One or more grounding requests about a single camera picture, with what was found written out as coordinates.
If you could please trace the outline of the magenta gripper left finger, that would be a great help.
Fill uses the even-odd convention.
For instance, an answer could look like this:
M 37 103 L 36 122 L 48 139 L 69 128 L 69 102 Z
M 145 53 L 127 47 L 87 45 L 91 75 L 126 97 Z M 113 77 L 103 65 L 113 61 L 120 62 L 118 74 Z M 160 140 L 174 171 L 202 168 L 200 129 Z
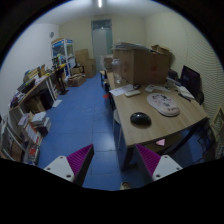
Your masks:
M 78 186 L 82 186 L 93 155 L 94 146 L 90 144 L 69 156 L 58 156 L 44 170 Z

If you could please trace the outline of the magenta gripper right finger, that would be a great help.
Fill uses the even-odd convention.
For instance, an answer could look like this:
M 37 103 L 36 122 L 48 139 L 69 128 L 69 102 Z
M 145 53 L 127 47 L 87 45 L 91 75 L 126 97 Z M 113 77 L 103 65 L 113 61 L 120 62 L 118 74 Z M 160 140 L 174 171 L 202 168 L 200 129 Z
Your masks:
M 143 166 L 143 170 L 153 181 L 160 180 L 182 169 L 169 155 L 160 156 L 140 144 L 136 144 L 135 149 L 141 161 L 141 165 Z

